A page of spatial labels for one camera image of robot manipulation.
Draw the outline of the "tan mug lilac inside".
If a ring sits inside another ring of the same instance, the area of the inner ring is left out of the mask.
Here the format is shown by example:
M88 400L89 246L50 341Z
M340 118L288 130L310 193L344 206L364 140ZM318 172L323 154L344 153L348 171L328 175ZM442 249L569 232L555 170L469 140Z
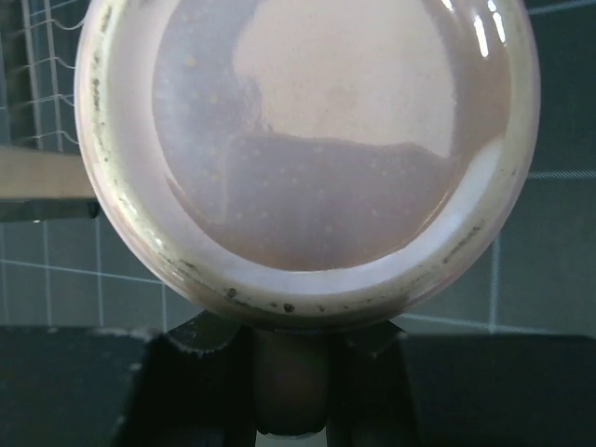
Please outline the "tan mug lilac inside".
M325 420L324 332L390 319L487 249L535 149L521 1L93 1L90 183L169 287L257 331L258 426Z

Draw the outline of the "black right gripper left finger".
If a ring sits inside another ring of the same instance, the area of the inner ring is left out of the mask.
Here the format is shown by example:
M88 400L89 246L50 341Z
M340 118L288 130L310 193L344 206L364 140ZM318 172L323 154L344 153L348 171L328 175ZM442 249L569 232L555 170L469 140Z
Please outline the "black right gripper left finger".
M202 313L168 332L6 326L5 446L252 446L249 333Z

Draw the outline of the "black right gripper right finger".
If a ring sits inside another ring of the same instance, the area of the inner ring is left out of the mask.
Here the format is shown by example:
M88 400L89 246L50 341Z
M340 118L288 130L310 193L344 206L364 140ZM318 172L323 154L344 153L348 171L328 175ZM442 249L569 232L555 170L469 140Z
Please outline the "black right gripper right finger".
M331 446L591 446L595 342L390 322L344 333L326 432Z

